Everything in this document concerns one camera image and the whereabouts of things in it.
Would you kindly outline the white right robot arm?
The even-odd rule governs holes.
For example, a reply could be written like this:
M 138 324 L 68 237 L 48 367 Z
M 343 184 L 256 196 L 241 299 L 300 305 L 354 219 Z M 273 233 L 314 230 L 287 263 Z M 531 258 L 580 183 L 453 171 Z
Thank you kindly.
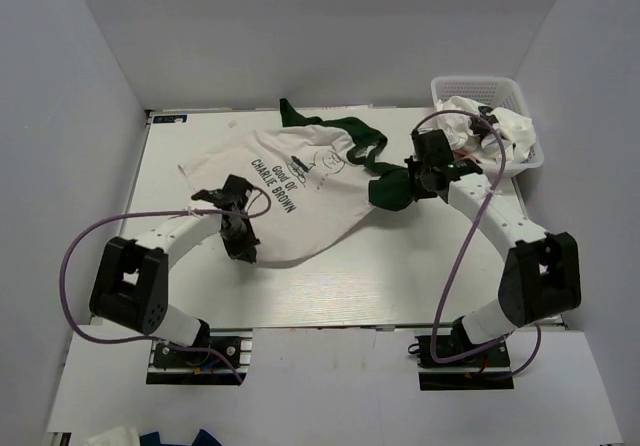
M 459 160 L 441 130 L 414 131 L 406 161 L 415 199 L 438 197 L 471 220 L 499 253 L 504 267 L 497 296 L 456 319 L 438 364 L 477 363 L 515 330 L 581 305 L 578 245 L 567 232 L 553 234 L 513 208 L 482 169 Z

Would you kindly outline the pink t shirt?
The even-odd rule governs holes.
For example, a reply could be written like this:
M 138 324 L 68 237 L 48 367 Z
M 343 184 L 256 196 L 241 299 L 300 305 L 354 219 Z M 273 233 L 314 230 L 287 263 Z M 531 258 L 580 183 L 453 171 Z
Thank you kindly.
M 453 152 L 453 154 L 454 154 L 454 157 L 457 160 L 468 159 L 468 160 L 473 161 L 476 164 L 479 164 L 479 160 L 473 154 L 471 154 L 471 153 L 469 153 L 469 152 L 467 152 L 465 150 L 455 150 Z

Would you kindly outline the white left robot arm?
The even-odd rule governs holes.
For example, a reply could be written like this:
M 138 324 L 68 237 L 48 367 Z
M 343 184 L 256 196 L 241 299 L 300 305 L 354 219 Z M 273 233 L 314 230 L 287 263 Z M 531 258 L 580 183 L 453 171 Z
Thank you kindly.
M 210 327 L 169 304 L 169 273 L 179 260 L 218 235 L 227 256 L 254 263 L 256 237 L 246 207 L 255 187 L 230 175 L 216 190 L 200 190 L 190 205 L 154 229 L 106 244 L 89 301 L 91 313 L 129 330 L 177 345 L 188 364 L 211 353 Z

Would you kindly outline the white green Charlie Brown shirt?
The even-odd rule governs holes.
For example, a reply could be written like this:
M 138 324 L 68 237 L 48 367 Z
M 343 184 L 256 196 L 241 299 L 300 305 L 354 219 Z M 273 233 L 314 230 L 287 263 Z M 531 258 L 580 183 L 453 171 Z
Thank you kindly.
M 280 265 L 331 247 L 374 209 L 407 208 L 406 167 L 379 160 L 387 137 L 356 117 L 306 117 L 286 99 L 281 126 L 251 131 L 213 146 L 178 169 L 196 190 L 213 190 L 229 175 L 266 191 L 271 208 L 251 224 L 257 261 Z

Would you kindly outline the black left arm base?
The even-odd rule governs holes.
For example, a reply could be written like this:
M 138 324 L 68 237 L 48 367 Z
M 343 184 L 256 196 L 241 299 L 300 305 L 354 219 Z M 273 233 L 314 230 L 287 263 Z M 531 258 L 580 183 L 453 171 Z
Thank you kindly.
M 209 349 L 218 351 L 244 379 L 248 373 L 253 332 L 213 331 Z M 240 382 L 216 355 L 178 351 L 166 342 L 153 342 L 149 355 L 148 385 L 239 386 Z

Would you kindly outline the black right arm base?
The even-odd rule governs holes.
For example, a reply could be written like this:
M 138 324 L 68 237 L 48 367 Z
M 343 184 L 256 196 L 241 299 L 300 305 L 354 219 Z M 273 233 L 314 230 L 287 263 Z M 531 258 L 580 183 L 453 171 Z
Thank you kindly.
M 512 390 L 511 361 L 504 342 L 479 355 L 446 364 L 437 363 L 430 354 L 429 335 L 416 336 L 407 348 L 417 361 L 421 391 L 494 391 Z

